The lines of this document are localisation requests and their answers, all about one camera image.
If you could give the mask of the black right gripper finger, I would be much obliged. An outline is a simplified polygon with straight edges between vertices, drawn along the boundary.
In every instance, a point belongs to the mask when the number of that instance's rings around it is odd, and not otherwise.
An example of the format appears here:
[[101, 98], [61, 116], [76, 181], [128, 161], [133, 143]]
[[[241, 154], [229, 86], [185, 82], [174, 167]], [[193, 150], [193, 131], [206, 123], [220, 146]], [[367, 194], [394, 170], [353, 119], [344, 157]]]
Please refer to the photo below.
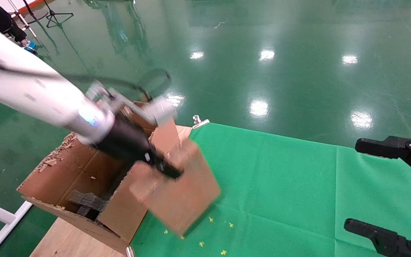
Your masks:
[[383, 141], [360, 138], [355, 150], [371, 156], [388, 159], [401, 159], [411, 167], [411, 138], [389, 136]]
[[411, 257], [411, 240], [394, 231], [353, 218], [346, 219], [345, 230], [369, 239], [380, 255], [386, 257]]

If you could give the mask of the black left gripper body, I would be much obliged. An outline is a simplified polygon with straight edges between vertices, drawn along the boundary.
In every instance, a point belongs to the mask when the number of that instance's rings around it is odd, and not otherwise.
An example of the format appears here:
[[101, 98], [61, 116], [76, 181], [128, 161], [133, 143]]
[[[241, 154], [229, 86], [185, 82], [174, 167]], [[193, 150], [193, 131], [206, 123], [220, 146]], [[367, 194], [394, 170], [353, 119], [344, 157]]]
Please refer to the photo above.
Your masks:
[[144, 130], [121, 114], [115, 116], [111, 130], [95, 148], [120, 160], [134, 158], [151, 166], [158, 161]]

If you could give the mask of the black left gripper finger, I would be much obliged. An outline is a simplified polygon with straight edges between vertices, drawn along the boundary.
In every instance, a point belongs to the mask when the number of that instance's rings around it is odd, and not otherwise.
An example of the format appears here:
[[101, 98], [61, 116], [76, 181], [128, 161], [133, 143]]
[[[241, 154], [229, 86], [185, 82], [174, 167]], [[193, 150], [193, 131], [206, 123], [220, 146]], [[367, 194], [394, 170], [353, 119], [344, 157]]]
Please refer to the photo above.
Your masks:
[[145, 153], [144, 160], [152, 168], [171, 179], [178, 179], [183, 174], [182, 170], [174, 167], [160, 153]]

